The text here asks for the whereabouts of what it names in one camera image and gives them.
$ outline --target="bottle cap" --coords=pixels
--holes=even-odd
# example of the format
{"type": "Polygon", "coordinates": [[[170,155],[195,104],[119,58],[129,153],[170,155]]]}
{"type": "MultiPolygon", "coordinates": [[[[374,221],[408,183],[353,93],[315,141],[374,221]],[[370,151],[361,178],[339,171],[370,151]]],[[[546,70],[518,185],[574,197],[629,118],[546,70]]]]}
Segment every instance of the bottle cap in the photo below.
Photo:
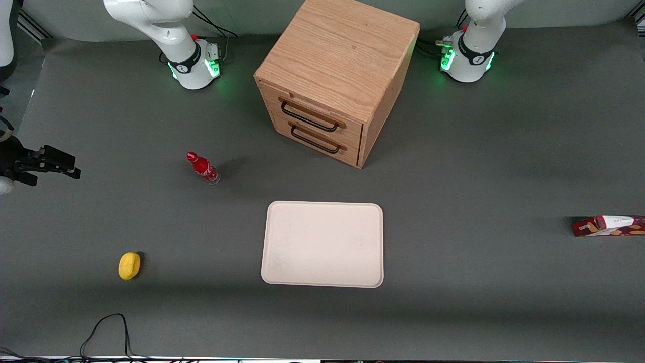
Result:
{"type": "Polygon", "coordinates": [[[188,152],[188,154],[186,154],[186,159],[188,159],[188,161],[190,161],[191,163],[194,163],[195,161],[197,161],[197,159],[199,159],[199,157],[196,153],[190,151],[188,152]]]}

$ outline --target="red bottle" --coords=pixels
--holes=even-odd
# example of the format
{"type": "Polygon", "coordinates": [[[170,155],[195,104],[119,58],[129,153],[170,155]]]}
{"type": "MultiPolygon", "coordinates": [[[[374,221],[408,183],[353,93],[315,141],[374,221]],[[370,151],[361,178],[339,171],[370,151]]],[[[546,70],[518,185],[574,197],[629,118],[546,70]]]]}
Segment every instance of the red bottle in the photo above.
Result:
{"type": "Polygon", "coordinates": [[[219,182],[220,175],[217,170],[213,168],[213,165],[210,165],[208,160],[200,158],[196,153],[192,151],[186,154],[186,159],[188,159],[188,161],[192,163],[193,170],[209,184],[215,184],[219,182]]]}

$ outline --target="black cable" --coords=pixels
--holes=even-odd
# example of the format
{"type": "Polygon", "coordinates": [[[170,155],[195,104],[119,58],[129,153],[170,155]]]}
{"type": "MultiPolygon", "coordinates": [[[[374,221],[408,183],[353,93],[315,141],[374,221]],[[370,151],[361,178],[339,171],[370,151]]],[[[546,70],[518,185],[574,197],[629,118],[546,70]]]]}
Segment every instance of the black cable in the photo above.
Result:
{"type": "Polygon", "coordinates": [[[2,123],[4,123],[6,125],[7,130],[9,130],[9,131],[14,130],[14,127],[11,125],[11,123],[6,118],[0,116],[0,121],[2,121],[2,123]]]}
{"type": "Polygon", "coordinates": [[[237,34],[235,34],[235,33],[233,33],[232,31],[230,31],[230,30],[228,30],[228,29],[225,29],[225,28],[223,28],[223,27],[221,27],[221,26],[219,26],[219,25],[217,25],[217,24],[213,23],[212,21],[210,21],[210,19],[208,18],[208,16],[206,16],[206,14],[204,14],[204,13],[203,13],[201,10],[199,10],[197,7],[195,7],[195,9],[199,12],[199,14],[200,14],[201,16],[203,16],[203,17],[206,19],[206,21],[207,21],[209,24],[211,24],[212,26],[214,26],[214,27],[215,27],[216,29],[218,29],[220,32],[221,32],[222,30],[224,30],[225,32],[228,32],[228,33],[233,34],[235,37],[238,37],[238,35],[237,35],[237,34]]]}
{"type": "Polygon", "coordinates": [[[636,17],[636,14],[638,14],[640,12],[640,10],[643,9],[644,6],[645,6],[645,3],[640,4],[640,6],[636,10],[634,10],[634,11],[632,11],[630,13],[630,16],[636,17]]]}
{"type": "Polygon", "coordinates": [[[464,16],[465,13],[466,13],[466,8],[464,8],[464,11],[462,11],[461,14],[459,14],[459,17],[457,18],[457,22],[455,23],[455,26],[457,28],[459,28],[459,23],[461,23],[463,21],[463,20],[461,20],[461,17],[464,16]]]}
{"type": "Polygon", "coordinates": [[[32,38],[34,38],[34,39],[38,39],[38,42],[40,43],[40,37],[39,37],[39,36],[37,36],[37,35],[35,35],[31,30],[29,30],[29,28],[27,28],[24,24],[22,24],[22,23],[20,22],[20,19],[18,19],[18,25],[20,25],[20,26],[22,27],[22,30],[23,30],[24,32],[26,32],[27,34],[29,34],[30,36],[32,36],[32,38]]]}
{"type": "Polygon", "coordinates": [[[222,59],[222,62],[226,60],[226,57],[228,56],[228,41],[231,40],[231,37],[226,37],[226,45],[224,46],[224,56],[220,57],[222,59]]]}
{"type": "Polygon", "coordinates": [[[121,319],[123,319],[123,328],[125,329],[125,356],[130,358],[130,360],[136,361],[136,359],[132,358],[132,355],[136,355],[132,353],[132,348],[130,347],[130,331],[128,330],[128,321],[125,319],[125,315],[121,313],[114,313],[114,314],[109,314],[104,317],[102,317],[94,326],[92,329],[92,332],[90,333],[90,336],[85,339],[85,341],[81,344],[81,347],[79,348],[79,356],[83,360],[87,360],[88,357],[85,355],[85,347],[87,346],[87,343],[90,342],[92,337],[94,337],[94,334],[96,333],[96,329],[101,325],[101,322],[107,318],[111,318],[112,316],[120,316],[121,319]]]}
{"type": "Polygon", "coordinates": [[[205,21],[206,23],[211,24],[212,26],[214,26],[214,27],[215,27],[215,29],[219,30],[219,32],[220,32],[220,33],[222,33],[222,35],[224,35],[224,33],[223,33],[223,31],[224,31],[224,32],[227,32],[227,33],[229,33],[229,34],[233,35],[234,37],[239,37],[236,33],[233,33],[232,31],[230,31],[230,30],[228,30],[228,29],[226,29],[226,28],[223,28],[223,27],[221,27],[221,26],[219,26],[219,25],[216,25],[215,23],[213,23],[212,21],[210,21],[210,19],[208,18],[208,16],[206,16],[206,14],[204,14],[204,13],[203,13],[199,8],[197,8],[196,6],[195,6],[194,8],[195,8],[195,10],[196,10],[197,12],[199,12],[199,14],[200,14],[201,16],[203,16],[203,18],[202,18],[202,17],[200,17],[199,15],[197,15],[197,13],[193,13],[193,14],[195,14],[195,16],[196,16],[196,17],[198,17],[198,18],[199,18],[199,19],[201,19],[202,21],[205,21]]]}
{"type": "Polygon", "coordinates": [[[434,59],[434,60],[439,60],[439,58],[441,58],[441,54],[439,54],[439,53],[433,53],[433,52],[430,52],[429,50],[423,49],[423,48],[421,48],[421,46],[420,46],[420,45],[418,45],[418,44],[416,44],[414,47],[415,47],[417,50],[421,51],[420,55],[421,55],[421,56],[423,56],[423,57],[425,57],[425,58],[430,58],[430,59],[434,59]]]}
{"type": "Polygon", "coordinates": [[[459,25],[457,25],[457,28],[461,27],[461,24],[462,24],[462,23],[464,22],[464,20],[466,20],[467,18],[468,18],[468,14],[466,14],[466,16],[464,16],[464,19],[461,19],[461,21],[459,21],[459,25]]]}
{"type": "Polygon", "coordinates": [[[34,29],[39,31],[43,35],[43,37],[45,37],[45,39],[53,38],[52,35],[49,34],[46,30],[44,31],[44,29],[42,27],[37,26],[37,23],[35,22],[35,20],[32,17],[26,17],[25,16],[26,13],[24,11],[22,11],[22,9],[20,11],[21,11],[21,15],[23,16],[23,18],[25,20],[27,20],[27,23],[29,23],[29,25],[31,25],[34,29]]]}
{"type": "Polygon", "coordinates": [[[19,360],[4,360],[3,362],[20,362],[20,363],[27,363],[27,362],[32,362],[32,363],[59,363],[59,362],[64,362],[66,360],[72,360],[75,357],[66,357],[62,359],[47,359],[47,358],[41,358],[41,357],[24,357],[20,354],[17,354],[5,347],[0,347],[0,353],[4,355],[9,355],[11,357],[16,357],[19,360]]]}
{"type": "Polygon", "coordinates": [[[205,23],[206,23],[206,24],[208,24],[208,25],[212,25],[212,26],[214,26],[214,27],[215,27],[215,29],[217,29],[217,31],[218,31],[220,34],[222,34],[222,36],[223,36],[223,37],[226,37],[226,34],[224,34],[224,32],[223,32],[220,28],[218,28],[216,25],[214,25],[213,23],[211,23],[209,20],[206,20],[206,19],[204,19],[203,17],[201,17],[201,16],[197,15],[197,13],[193,13],[193,14],[194,14],[194,15],[195,15],[199,20],[201,20],[201,21],[205,22],[205,23]]]}
{"type": "Polygon", "coordinates": [[[436,44],[435,42],[433,42],[433,41],[423,40],[423,39],[419,39],[419,38],[417,38],[417,43],[427,44],[427,45],[437,45],[437,44],[436,44]]]}
{"type": "Polygon", "coordinates": [[[168,58],[166,57],[166,61],[163,61],[163,60],[161,60],[161,57],[162,57],[162,56],[165,56],[165,54],[163,54],[163,52],[159,53],[159,62],[160,62],[161,64],[163,64],[163,65],[164,65],[164,64],[168,64],[168,58]]]}

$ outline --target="green led light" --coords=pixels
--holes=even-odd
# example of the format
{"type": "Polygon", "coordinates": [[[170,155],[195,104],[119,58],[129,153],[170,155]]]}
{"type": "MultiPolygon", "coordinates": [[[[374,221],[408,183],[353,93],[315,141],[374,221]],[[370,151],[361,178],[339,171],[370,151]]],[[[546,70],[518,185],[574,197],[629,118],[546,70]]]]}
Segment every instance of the green led light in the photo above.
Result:
{"type": "Polygon", "coordinates": [[[168,62],[168,68],[170,68],[170,72],[172,72],[172,77],[173,77],[174,79],[177,79],[177,74],[175,74],[175,70],[174,70],[174,69],[172,68],[172,66],[170,65],[170,62],[168,62]]]}
{"type": "Polygon", "coordinates": [[[490,69],[490,66],[491,66],[491,65],[492,65],[492,63],[493,63],[493,58],[494,58],[494,57],[495,57],[495,52],[493,52],[493,54],[491,54],[491,55],[490,55],[490,59],[488,60],[488,65],[486,66],[486,70],[489,70],[489,69],[490,69]]]}
{"type": "Polygon", "coordinates": [[[204,59],[204,64],[208,68],[208,71],[210,72],[210,75],[213,76],[213,78],[219,76],[219,62],[218,61],[209,61],[208,59],[204,59]]]}
{"type": "Polygon", "coordinates": [[[443,56],[443,59],[441,60],[441,68],[443,68],[443,70],[449,70],[453,59],[455,59],[455,51],[451,49],[443,56]]]}

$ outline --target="drawer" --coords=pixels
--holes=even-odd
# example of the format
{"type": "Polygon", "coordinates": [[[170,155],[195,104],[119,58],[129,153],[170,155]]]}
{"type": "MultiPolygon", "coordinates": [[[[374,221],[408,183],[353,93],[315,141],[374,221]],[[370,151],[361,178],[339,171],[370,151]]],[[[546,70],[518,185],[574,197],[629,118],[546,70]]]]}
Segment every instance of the drawer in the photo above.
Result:
{"type": "Polygon", "coordinates": [[[358,144],[342,144],[331,140],[328,134],[313,131],[311,128],[305,127],[281,114],[272,114],[272,119],[275,130],[279,134],[353,167],[357,165],[359,157],[358,144]]]}
{"type": "Polygon", "coordinates": [[[362,125],[330,117],[268,85],[259,85],[275,130],[303,145],[357,166],[362,125]]]}
{"type": "Polygon", "coordinates": [[[260,92],[267,110],[272,115],[272,120],[274,117],[284,116],[287,120],[296,123],[299,128],[322,134],[325,138],[341,145],[359,148],[362,132],[360,123],[325,115],[305,102],[293,99],[286,92],[268,85],[262,85],[260,92]]]}

